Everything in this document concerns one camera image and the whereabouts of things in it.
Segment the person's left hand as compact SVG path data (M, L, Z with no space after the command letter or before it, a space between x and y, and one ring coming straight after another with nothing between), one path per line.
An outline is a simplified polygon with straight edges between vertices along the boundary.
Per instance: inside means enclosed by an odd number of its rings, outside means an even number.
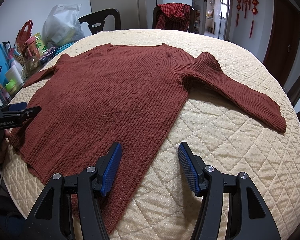
M8 146L10 145L10 142L9 142L10 135L11 135L11 130L6 129L4 137L2 138L1 143L0 143L0 164L2 164L5 160L5 156L8 151Z

